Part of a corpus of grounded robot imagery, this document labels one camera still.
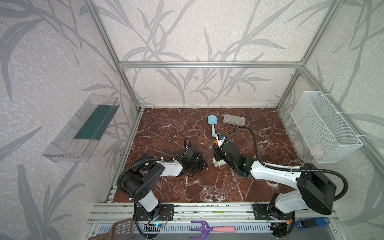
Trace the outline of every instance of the leaf pattern wallpaper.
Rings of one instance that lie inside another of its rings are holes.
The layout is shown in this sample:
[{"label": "leaf pattern wallpaper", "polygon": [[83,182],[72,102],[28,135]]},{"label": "leaf pattern wallpaper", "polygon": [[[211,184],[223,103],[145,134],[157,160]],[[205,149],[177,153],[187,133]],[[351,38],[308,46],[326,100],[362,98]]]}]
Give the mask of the leaf pattern wallpaper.
[{"label": "leaf pattern wallpaper", "polygon": [[[306,68],[384,153],[383,68],[384,1],[344,1]],[[316,164],[290,113],[303,91],[313,91],[300,77],[280,114],[305,162]],[[361,149],[334,164],[316,164],[342,173],[349,181],[346,196],[334,203],[352,240],[382,239],[384,178]]]},{"label": "leaf pattern wallpaper", "polygon": [[[331,1],[95,0],[120,61],[299,61]],[[294,69],[125,69],[147,107],[275,107]]]},{"label": "leaf pattern wallpaper", "polygon": [[[137,111],[82,1],[0,1],[0,239],[78,239]],[[87,163],[41,154],[89,94],[120,107]]]}]

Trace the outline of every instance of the blue shovel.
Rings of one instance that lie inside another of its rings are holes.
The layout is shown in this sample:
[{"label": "blue shovel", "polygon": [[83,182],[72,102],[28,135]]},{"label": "blue shovel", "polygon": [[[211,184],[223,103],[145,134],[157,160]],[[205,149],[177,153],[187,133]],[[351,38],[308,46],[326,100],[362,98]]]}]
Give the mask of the blue shovel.
[{"label": "blue shovel", "polygon": [[212,137],[216,137],[215,124],[217,124],[217,117],[215,115],[209,115],[208,124],[212,125]]}]

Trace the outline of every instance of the blue and black tool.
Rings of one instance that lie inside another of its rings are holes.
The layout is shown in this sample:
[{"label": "blue and black tool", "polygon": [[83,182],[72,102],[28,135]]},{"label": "blue and black tool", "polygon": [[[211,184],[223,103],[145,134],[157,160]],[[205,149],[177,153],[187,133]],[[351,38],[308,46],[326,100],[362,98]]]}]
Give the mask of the blue and black tool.
[{"label": "blue and black tool", "polygon": [[300,230],[303,230],[311,227],[321,227],[328,224],[329,224],[329,219],[327,217],[318,217],[318,218],[299,220],[296,222],[296,227]]}]

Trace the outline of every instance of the brown slotted scoop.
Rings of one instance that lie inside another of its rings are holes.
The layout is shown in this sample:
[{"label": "brown slotted scoop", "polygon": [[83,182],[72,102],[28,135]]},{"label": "brown slotted scoop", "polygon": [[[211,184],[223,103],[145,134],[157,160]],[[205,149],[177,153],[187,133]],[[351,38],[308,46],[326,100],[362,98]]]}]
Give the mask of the brown slotted scoop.
[{"label": "brown slotted scoop", "polygon": [[88,240],[132,240],[133,218],[124,219],[115,222],[109,232],[88,238]]}]

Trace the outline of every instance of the brown marble surface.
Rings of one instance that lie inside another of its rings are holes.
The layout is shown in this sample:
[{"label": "brown marble surface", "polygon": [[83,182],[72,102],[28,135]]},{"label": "brown marble surface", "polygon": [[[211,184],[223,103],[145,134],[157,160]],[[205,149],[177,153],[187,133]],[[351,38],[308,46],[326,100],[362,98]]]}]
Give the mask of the brown marble surface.
[{"label": "brown marble surface", "polygon": [[[292,189],[265,180],[251,180],[236,175],[228,165],[215,167],[209,115],[216,115],[216,133],[227,135],[235,125],[223,123],[224,114],[246,118],[257,138],[260,157],[265,162],[298,166],[299,159],[286,134],[276,109],[145,109],[139,124],[126,167],[142,154],[170,158],[181,153],[186,137],[192,139],[203,154],[208,167],[193,177],[161,177],[153,188],[160,202],[269,202],[274,193]],[[243,156],[255,157],[251,134],[246,129],[233,132],[229,142],[234,142]],[[114,202],[129,202],[119,190]]]}]

